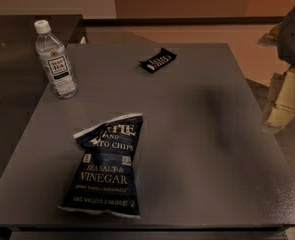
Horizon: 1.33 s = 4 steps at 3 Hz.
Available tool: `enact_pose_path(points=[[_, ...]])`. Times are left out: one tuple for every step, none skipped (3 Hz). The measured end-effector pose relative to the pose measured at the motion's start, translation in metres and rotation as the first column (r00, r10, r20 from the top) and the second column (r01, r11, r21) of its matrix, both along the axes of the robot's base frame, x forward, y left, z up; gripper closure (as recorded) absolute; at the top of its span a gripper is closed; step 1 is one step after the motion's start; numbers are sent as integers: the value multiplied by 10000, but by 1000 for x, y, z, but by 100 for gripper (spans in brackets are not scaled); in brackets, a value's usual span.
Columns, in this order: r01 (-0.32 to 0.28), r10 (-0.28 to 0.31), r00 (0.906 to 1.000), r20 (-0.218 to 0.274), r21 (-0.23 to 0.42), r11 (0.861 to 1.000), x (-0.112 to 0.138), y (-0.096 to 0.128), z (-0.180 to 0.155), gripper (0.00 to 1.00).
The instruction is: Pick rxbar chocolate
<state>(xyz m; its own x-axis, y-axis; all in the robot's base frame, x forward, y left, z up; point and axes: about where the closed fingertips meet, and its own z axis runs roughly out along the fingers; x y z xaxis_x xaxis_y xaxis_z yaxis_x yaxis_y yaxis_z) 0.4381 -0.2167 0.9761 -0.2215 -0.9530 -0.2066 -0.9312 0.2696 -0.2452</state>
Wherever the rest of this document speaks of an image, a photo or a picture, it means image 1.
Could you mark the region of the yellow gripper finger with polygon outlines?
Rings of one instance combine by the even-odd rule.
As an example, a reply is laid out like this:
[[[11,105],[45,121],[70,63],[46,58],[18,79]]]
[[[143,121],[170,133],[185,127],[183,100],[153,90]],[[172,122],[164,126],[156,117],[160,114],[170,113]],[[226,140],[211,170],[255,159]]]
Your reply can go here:
[[[276,134],[295,117],[295,65],[270,80],[267,104],[263,110],[261,129]]]

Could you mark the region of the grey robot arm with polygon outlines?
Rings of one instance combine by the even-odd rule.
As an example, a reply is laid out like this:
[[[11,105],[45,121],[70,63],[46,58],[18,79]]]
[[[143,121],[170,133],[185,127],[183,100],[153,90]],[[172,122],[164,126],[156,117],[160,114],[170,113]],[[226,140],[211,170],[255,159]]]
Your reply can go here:
[[[262,131],[270,134],[283,130],[295,117],[295,6],[281,22],[276,40],[278,57],[289,68],[270,80],[261,122]]]

